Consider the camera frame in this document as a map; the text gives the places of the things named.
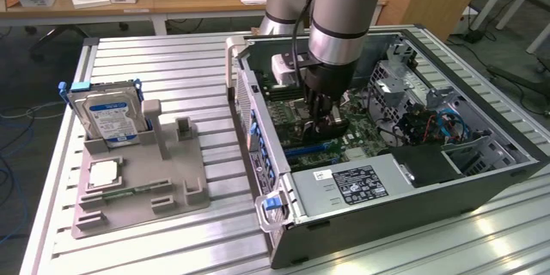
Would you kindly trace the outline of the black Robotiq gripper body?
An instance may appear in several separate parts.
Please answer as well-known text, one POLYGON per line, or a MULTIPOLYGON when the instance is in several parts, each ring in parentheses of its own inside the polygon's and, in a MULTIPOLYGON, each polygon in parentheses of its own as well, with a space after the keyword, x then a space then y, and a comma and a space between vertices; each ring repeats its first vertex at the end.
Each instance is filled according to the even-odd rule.
POLYGON ((330 100, 339 100, 348 89, 356 61, 344 65, 319 63, 306 68, 304 92, 306 99, 312 100, 318 96, 328 97, 330 100))

